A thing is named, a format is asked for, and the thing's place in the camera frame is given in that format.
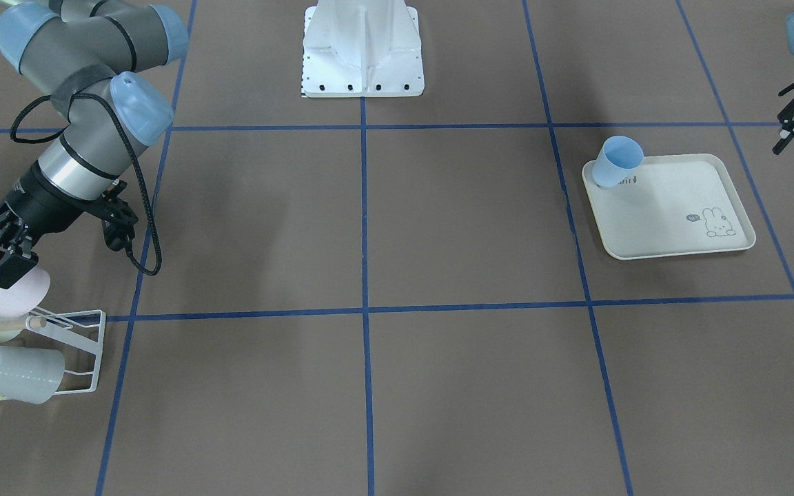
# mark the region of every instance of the gray floor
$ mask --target gray floor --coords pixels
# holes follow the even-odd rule
[[[311,0],[163,2],[163,272],[38,245],[113,323],[96,393],[0,404],[0,495],[794,495],[793,2],[415,0],[425,95],[368,101],[299,98]],[[0,56],[0,197],[36,96]],[[720,157],[756,246],[608,257],[614,134]]]

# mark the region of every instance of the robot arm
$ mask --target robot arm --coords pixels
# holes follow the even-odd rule
[[[167,99],[136,73],[185,56],[182,19],[168,7],[122,0],[0,6],[12,6],[0,16],[2,55],[70,122],[0,204],[0,288],[35,267],[32,248],[43,235],[66,230],[85,211],[102,220],[108,247],[125,249],[133,260],[138,218],[119,198],[119,176],[132,165],[139,169],[136,157],[173,121]]]

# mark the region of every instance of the tray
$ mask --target tray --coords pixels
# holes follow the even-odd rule
[[[724,163],[711,154],[646,157],[614,188],[584,186],[602,244],[618,260],[743,251],[755,231]]]

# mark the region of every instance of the bunny drawing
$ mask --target bunny drawing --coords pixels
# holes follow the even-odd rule
[[[734,236],[737,232],[728,222],[728,217],[725,217],[721,208],[704,208],[703,219],[706,221],[706,235],[709,238],[716,236]]]

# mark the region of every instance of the blue cup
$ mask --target blue cup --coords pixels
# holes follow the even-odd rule
[[[602,144],[593,163],[593,181],[602,188],[612,188],[642,164],[642,147],[627,136],[612,136]]]

